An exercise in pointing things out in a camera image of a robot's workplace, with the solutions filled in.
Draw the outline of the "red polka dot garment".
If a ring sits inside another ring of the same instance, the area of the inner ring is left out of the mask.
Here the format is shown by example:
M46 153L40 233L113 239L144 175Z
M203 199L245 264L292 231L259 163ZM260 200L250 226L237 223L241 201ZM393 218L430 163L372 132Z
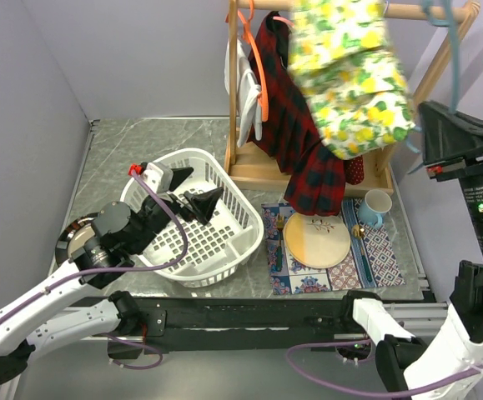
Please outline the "red polka dot garment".
M358 185L365 179L364 159L362 156L344 161L345 180L350 185Z

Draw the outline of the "teal blue hanger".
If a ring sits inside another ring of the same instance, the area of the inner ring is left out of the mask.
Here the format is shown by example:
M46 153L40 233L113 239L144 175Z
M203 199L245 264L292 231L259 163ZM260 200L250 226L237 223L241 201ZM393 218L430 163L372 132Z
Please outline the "teal blue hanger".
M430 22L431 25L438 27L438 28L446 28L447 29L447 36L445 41L442 45L438 48L438 52L435 55L435 58L430 63L430 66L427 68L425 75L420 81L417 89L414 91L413 95L413 103L415 105L414 114L412 116L412 122L415 124L412 130L418 131L422 135L422 129L420 126L420 118L418 114L418 106L428 100L427 97L427 89L429 86L435 85L435 80L440 78L443 71L446 68L446 65L449 63L452 65L452 97L451 103L447 106L451 113L455 113L458 97L459 97L459 79L460 79L460 37L458 33L458 23L455 20L454 13L452 12L452 8L450 6L449 1L443 1L441 3L442 9L444 10L444 17L436 17L433 12L433 2L432 1L423 1L421 3L421 8L423 13L426 15L427 20ZM407 173L412 175L419 170L425 170L425 163L423 160L423 142L422 142L422 149L419 151L419 154L422 157L422 162L417 164L415 168L409 170Z

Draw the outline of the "red plaid skirt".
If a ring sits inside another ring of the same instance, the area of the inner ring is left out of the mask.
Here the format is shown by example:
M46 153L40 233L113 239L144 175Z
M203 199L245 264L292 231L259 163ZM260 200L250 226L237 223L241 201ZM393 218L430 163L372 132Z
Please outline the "red plaid skirt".
M255 38L268 92L269 116L262 138L249 140L289 174L284 200L297 213L333 216L340 213L345 193L345 163L322 142L303 94L292 81L289 63L289 26L265 16Z

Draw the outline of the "yellow floral garment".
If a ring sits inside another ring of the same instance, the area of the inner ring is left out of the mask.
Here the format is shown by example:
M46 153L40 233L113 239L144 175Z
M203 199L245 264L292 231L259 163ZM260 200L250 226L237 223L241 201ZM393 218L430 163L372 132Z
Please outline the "yellow floral garment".
M321 142L347 160L407 139L411 98L381 1L298 1L288 72Z

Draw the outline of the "pink hanger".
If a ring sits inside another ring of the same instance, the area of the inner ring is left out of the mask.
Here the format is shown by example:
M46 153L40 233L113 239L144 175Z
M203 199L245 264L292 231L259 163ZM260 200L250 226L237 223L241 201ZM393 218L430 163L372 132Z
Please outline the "pink hanger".
M289 28L294 28L294 24L287 18L281 16L273 16L273 19L286 24Z

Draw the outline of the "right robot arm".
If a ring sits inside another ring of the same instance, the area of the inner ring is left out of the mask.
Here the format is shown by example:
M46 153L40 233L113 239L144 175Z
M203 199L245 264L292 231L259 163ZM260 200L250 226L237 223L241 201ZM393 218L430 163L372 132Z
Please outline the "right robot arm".
M457 180L483 257L483 120L435 102L419 108L423 162L439 182ZM462 399L483 378L483 263L461 261L445 321L431 342L405 330L380 299L345 295L340 324L363 328L391 399Z

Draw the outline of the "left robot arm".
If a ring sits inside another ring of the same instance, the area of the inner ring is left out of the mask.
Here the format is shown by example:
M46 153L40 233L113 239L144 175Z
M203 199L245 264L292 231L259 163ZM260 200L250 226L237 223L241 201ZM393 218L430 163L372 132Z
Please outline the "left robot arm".
M0 385L20 375L29 362L57 348L91 335L135 332L142 316L128 292L117 291L92 307L73 315L58 313L75 302L101 291L136 268L131 256L143 250L168 226L193 220L210 222L221 187L208 192L173 191L193 173L191 167L165 168L158 186L142 179L142 166L129 173L148 196L139 211L125 202L110 202L93 216L93 235L48 278L0 309Z

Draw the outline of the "orange hanger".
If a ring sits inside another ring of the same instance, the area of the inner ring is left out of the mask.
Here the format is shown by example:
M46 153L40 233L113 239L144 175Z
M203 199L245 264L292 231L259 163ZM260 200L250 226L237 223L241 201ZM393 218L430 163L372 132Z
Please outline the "orange hanger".
M269 94L267 88L267 82L264 76L264 66L259 53L259 49L256 45L254 36L250 29L250 23L254 17L254 4L249 2L249 17L246 18L243 13L238 10L238 4L236 1L230 3L229 13L226 16L225 22L229 25L229 40L227 41L227 50L225 56L225 88L230 98L230 117L234 118L237 113L237 94L236 94L236 67L237 61L237 39L238 27L237 20L240 20L243 27L242 39L247 42L252 49L252 54L257 65L259 73L259 85L262 88L262 92L259 95L259 104L262 106L262 121L267 122L269 117Z

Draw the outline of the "wooden clothes rack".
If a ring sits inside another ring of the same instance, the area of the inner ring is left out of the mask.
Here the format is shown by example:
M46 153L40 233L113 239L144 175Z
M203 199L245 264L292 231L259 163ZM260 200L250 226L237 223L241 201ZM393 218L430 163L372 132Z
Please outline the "wooden clothes rack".
M234 62L237 56L238 26L249 28L255 9L284 11L290 5L290 1L230 1L225 19L229 24L229 61ZM450 59L450 42L445 38L415 89L414 103L419 104L431 95ZM252 142L241 147L236 144L236 97L235 92L229 95L229 139L224 170L241 189L283 192L289 182L289 175L279 170L277 162ZM396 182L392 177L390 160L395 151L395 147L389 146L365 155L365 178L358 185L348 184L345 195L361 197L371 189L380 189L389 195L393 194Z

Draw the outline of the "white plastic laundry basket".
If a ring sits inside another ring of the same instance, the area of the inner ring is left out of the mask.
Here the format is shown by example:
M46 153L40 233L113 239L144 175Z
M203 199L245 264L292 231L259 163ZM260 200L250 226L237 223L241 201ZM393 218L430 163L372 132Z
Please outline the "white plastic laundry basket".
M259 213L209 152L198 148L182 149L156 158L152 163L194 169L174 190L174 195L182 201L185 192L201 194L215 188L224 190L209 224L185 222L178 217L189 241L187 254L175 265L154 272L187 288L209 286L232 276L263 240L264 224ZM131 177L120 200L137 212L147 196L147 191ZM179 257L183 245L178 228L169 219L169 225L136 257L150 268Z

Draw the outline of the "light blue mug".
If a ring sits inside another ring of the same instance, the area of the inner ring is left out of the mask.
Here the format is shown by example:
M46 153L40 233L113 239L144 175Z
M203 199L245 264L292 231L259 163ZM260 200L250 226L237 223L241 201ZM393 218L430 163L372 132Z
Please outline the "light blue mug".
M392 208L390 195L380 189L369 190L358 208L358 219L373 229L380 229L386 213Z

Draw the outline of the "white cloth garment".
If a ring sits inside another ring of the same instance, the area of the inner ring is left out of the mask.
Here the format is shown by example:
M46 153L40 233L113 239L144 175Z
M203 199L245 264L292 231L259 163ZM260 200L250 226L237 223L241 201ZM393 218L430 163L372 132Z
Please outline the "white cloth garment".
M247 143L249 131L254 129L257 141L262 138L262 106L259 104L261 86L257 83L253 68L243 50L241 40L237 39L236 94L237 112L240 117L239 138L237 145L242 147Z

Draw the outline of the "dark rimmed brown plate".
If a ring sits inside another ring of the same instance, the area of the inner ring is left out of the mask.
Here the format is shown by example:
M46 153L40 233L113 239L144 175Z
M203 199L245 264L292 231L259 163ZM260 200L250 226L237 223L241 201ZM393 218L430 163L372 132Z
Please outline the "dark rimmed brown plate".
M97 216L97 212L92 212L75 219L63 229L54 249L55 262L58 267L67 261L73 252L94 236L91 224Z

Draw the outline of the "cream yellow plate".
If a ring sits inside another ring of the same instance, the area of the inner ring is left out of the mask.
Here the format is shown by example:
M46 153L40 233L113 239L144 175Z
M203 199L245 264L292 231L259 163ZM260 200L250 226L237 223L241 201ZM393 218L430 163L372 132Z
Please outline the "cream yellow plate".
M332 268L341 263L350 250L349 230L338 216L294 213L284 225L283 234L290 255L309 268Z

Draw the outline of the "patterned placemat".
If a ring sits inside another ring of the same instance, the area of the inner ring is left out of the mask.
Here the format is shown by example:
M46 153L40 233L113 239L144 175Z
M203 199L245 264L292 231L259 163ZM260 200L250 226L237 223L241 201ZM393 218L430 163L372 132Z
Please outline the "patterned placemat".
M360 247L356 238L351 240L351 248L346 258L340 264L324 270L306 267L296 261L282 242L283 269L281 272L277 272L277 215L281 214L284 220L288 220L294 213L294 209L286 202L267 203L262 206L269 279L273 294L329 293L349 289L387 288L405 284L386 227L373 229L364 225L357 216L360 204L361 199L358 197L345 199L340 216L347 228L352 228L358 223L365 229L363 242L365 255L370 265L372 282L368 282L365 276Z

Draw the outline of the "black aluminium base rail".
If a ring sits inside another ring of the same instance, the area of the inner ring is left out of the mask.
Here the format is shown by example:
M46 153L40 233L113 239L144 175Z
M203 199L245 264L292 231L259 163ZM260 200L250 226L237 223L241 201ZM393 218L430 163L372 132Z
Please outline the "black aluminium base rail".
M378 295L352 290L323 300L137 297L136 313L114 332L144 337L164 353L290 348L362 335L352 317L357 298Z

